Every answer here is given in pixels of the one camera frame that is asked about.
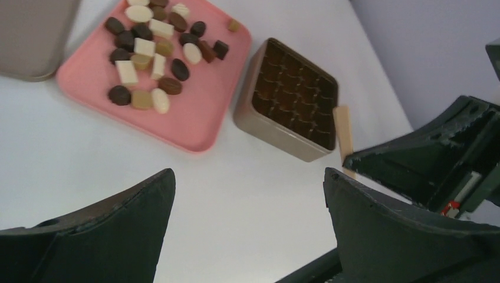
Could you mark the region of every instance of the white table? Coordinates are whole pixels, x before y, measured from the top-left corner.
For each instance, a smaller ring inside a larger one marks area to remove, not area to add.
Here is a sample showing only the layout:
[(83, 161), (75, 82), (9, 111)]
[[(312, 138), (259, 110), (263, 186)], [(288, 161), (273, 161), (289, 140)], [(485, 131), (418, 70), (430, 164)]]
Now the white table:
[[(355, 150), (411, 131), (348, 0), (212, 2), (252, 32), (251, 54), (277, 37), (338, 80)], [(83, 1), (66, 58), (115, 3)], [(194, 156), (72, 102), (53, 79), (1, 77), (0, 93), (0, 229), (171, 167), (177, 192), (155, 282), (271, 282), (336, 246), (322, 181), (325, 167), (341, 167), (338, 151), (302, 162), (236, 128), (231, 107), (215, 147)]]

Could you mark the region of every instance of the dark chocolate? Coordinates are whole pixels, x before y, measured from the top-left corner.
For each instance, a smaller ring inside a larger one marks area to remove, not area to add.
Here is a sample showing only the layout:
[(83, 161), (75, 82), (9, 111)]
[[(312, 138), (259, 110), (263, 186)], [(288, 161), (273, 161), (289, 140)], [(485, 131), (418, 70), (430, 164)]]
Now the dark chocolate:
[(132, 102), (132, 94), (130, 93), (130, 90), (123, 85), (113, 87), (108, 92), (108, 98), (112, 103), (119, 106), (129, 105)]
[(172, 61), (172, 67), (170, 68), (174, 77), (179, 81), (185, 81), (189, 78), (189, 69), (180, 59), (174, 59)]
[(194, 45), (197, 45), (199, 40), (200, 39), (197, 36), (195, 36), (193, 34), (187, 34), (187, 33), (183, 33), (179, 37), (179, 43), (182, 46), (184, 46), (184, 44), (186, 44), (186, 43), (192, 43)]
[(181, 15), (171, 12), (169, 15), (169, 24), (178, 32), (185, 32), (188, 29), (188, 23)]
[(175, 96), (182, 92), (182, 84), (174, 78), (163, 77), (158, 81), (158, 88), (165, 93)]
[(205, 34), (205, 31), (206, 31), (206, 23), (204, 23), (202, 21), (198, 21), (198, 22), (194, 23), (191, 26), (191, 30), (190, 30), (191, 34), (193, 34), (199, 38)]
[(198, 43), (198, 48), (200, 48), (200, 51), (202, 52), (202, 57), (207, 61), (208, 63), (211, 63), (215, 57), (217, 57), (217, 53), (208, 45), (208, 42), (205, 40), (202, 40)]
[(116, 48), (110, 54), (110, 62), (114, 65), (116, 61), (130, 60), (130, 53), (123, 48)]
[(112, 34), (118, 35), (125, 31), (123, 24), (113, 17), (109, 17), (104, 24), (104, 27)]
[(153, 40), (153, 32), (143, 22), (135, 25), (130, 31), (132, 32), (134, 37), (139, 37), (143, 40)]
[(226, 54), (229, 51), (229, 46), (224, 42), (217, 40), (213, 45), (213, 50), (217, 53), (217, 58), (224, 60), (226, 58)]
[(135, 39), (131, 31), (124, 31), (114, 39), (114, 45), (128, 52), (134, 52)]

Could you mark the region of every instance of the wooden stick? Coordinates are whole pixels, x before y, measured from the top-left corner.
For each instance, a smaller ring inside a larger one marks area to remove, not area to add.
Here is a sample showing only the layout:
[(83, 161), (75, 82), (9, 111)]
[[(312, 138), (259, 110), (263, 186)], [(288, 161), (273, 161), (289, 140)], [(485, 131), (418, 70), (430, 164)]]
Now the wooden stick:
[[(342, 164), (346, 156), (352, 154), (353, 134), (351, 132), (351, 117), (349, 115), (349, 106), (342, 105), (333, 109), (333, 120), (335, 122), (335, 131), (337, 132), (338, 146), (340, 147), (340, 159)], [(356, 179), (356, 174), (349, 169), (343, 168), (344, 174)]]

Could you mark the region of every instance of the rectangular white chocolate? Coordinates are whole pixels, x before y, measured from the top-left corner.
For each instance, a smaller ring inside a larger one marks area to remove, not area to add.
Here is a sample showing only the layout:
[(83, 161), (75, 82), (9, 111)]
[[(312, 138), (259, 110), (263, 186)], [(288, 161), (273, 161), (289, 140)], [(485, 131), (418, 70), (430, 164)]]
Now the rectangular white chocolate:
[(137, 72), (132, 61), (116, 61), (115, 64), (123, 86), (133, 87), (139, 83), (139, 78), (137, 78)]
[(155, 47), (156, 44), (153, 41), (143, 40), (142, 38), (136, 37), (134, 53), (152, 57), (154, 56)]
[(166, 38), (167, 40), (172, 37), (174, 31), (173, 25), (158, 21), (157, 19), (149, 21), (149, 29), (153, 32), (153, 35)]
[(151, 72), (151, 78), (153, 80), (159, 80), (165, 75), (165, 63), (167, 58), (156, 53), (153, 57), (153, 71)]
[(182, 3), (178, 3), (172, 7), (172, 12), (181, 15), (184, 19), (188, 19), (189, 17), (189, 8)]

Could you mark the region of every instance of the brown box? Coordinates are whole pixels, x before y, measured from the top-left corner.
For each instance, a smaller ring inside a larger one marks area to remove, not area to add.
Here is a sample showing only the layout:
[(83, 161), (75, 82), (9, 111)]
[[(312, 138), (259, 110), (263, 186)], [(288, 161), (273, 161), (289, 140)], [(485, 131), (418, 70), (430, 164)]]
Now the brown box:
[(250, 62), (234, 120), (243, 131), (311, 162), (335, 148), (337, 81), (275, 38)]

